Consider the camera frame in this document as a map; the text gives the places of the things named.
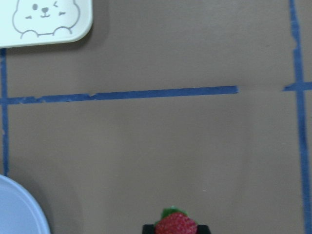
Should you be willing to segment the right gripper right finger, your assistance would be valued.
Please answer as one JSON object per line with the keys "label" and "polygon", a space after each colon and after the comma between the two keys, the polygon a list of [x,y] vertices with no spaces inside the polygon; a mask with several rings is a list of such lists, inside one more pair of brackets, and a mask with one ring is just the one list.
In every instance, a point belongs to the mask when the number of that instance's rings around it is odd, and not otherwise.
{"label": "right gripper right finger", "polygon": [[211,231],[208,225],[198,225],[196,233],[197,234],[211,234]]}

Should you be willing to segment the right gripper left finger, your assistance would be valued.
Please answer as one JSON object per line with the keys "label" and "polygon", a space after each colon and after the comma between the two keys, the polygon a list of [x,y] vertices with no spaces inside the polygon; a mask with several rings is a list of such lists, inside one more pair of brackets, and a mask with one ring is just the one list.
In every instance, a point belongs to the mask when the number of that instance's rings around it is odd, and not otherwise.
{"label": "right gripper left finger", "polygon": [[154,224],[144,224],[142,226],[142,234],[154,234],[155,226]]}

